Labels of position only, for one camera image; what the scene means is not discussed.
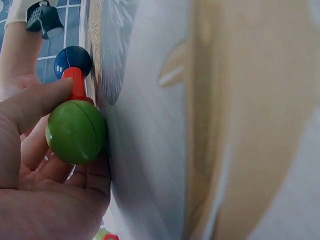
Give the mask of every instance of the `toy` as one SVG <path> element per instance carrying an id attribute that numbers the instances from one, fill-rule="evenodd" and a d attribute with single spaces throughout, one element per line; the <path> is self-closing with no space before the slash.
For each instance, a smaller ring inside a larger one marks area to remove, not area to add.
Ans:
<path id="1" fill-rule="evenodd" d="M 86 78 L 92 68 L 90 54 L 80 46 L 68 46 L 58 53 L 54 61 L 54 74 L 60 79 L 63 72 L 70 67 L 79 68 Z"/>
<path id="2" fill-rule="evenodd" d="M 83 48 L 76 48 L 76 46 L 70 49 L 81 49 L 82 55 L 87 53 Z M 107 140 L 107 125 L 104 117 L 94 105 L 87 101 L 85 75 L 82 70 L 90 72 L 91 58 L 86 62 L 80 62 L 78 66 L 81 69 L 64 66 L 66 68 L 61 77 L 73 79 L 72 93 L 68 101 L 60 104 L 51 113 L 45 129 L 45 137 L 52 152 L 69 164 L 85 164 L 93 160 L 103 149 Z"/>
<path id="3" fill-rule="evenodd" d="M 99 231 L 94 236 L 93 240 L 119 240 L 117 235 L 114 235 L 104 228 L 99 229 Z"/>
<path id="4" fill-rule="evenodd" d="M 51 39 L 64 31 L 60 22 L 58 10 L 50 6 L 48 1 L 40 1 L 27 10 L 26 30 L 30 32 L 42 32 L 43 39 Z"/>

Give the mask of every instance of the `grout line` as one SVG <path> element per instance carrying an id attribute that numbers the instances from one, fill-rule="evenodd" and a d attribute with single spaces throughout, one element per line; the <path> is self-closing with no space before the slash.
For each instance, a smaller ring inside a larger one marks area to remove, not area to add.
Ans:
<path id="1" fill-rule="evenodd" d="M 55 57 L 57 57 L 57 55 L 41 56 L 41 57 L 38 57 L 38 60 L 54 59 Z"/>
<path id="2" fill-rule="evenodd" d="M 81 4 L 71 4 L 71 5 L 69 5 L 69 8 L 75 8 L 75 7 L 81 7 Z M 64 9 L 64 8 L 67 8 L 67 5 L 64 5 L 64 6 L 56 6 L 55 8 L 56 8 L 56 9 Z"/>
<path id="3" fill-rule="evenodd" d="M 65 6 L 65 20 L 64 20 L 64 36 L 63 36 L 63 48 L 67 46 L 67 28 L 68 28 L 68 14 L 69 14 L 70 0 L 66 1 Z"/>

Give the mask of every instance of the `red toy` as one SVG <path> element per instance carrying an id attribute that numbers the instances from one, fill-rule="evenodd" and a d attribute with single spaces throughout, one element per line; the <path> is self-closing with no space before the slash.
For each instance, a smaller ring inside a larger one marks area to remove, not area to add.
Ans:
<path id="1" fill-rule="evenodd" d="M 87 100 L 85 88 L 85 76 L 82 71 L 77 67 L 67 68 L 63 74 L 62 79 L 72 78 L 74 81 L 72 93 L 68 98 L 69 100 Z"/>
<path id="2" fill-rule="evenodd" d="M 107 233 L 103 236 L 102 240 L 119 240 L 117 235 L 114 235 L 112 233 Z"/>

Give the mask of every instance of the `finger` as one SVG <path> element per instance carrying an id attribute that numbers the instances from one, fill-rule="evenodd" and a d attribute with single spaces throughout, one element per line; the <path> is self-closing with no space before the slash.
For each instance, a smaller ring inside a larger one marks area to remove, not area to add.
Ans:
<path id="1" fill-rule="evenodd" d="M 106 154 L 87 164 L 86 189 L 91 191 L 92 197 L 103 206 L 110 202 L 111 174 L 109 160 Z"/>
<path id="2" fill-rule="evenodd" d="M 57 183 L 64 183 L 69 177 L 74 166 L 61 161 L 55 154 L 39 170 L 39 173 Z"/>
<path id="3" fill-rule="evenodd" d="M 48 152 L 46 125 L 48 116 L 41 118 L 29 136 L 21 143 L 21 162 L 35 171 Z"/>
<path id="4" fill-rule="evenodd" d="M 37 84 L 0 102 L 0 113 L 6 116 L 24 134 L 41 117 L 67 100 L 73 87 L 71 78 L 55 83 Z"/>
<path id="5" fill-rule="evenodd" d="M 53 152 L 52 152 L 51 149 L 49 148 L 48 151 L 46 152 L 45 156 L 46 156 L 47 158 L 50 158 L 52 154 L 53 154 Z"/>
<path id="6" fill-rule="evenodd" d="M 77 165 L 73 175 L 65 183 L 85 189 L 87 186 L 87 165 Z"/>

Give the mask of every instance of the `green ball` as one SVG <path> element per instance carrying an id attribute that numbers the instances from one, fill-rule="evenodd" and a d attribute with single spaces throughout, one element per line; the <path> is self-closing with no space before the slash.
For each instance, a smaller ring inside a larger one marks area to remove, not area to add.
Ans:
<path id="1" fill-rule="evenodd" d="M 52 152 L 69 164 L 85 164 L 98 156 L 107 141 L 107 124 L 91 103 L 66 101 L 48 118 L 46 141 Z"/>

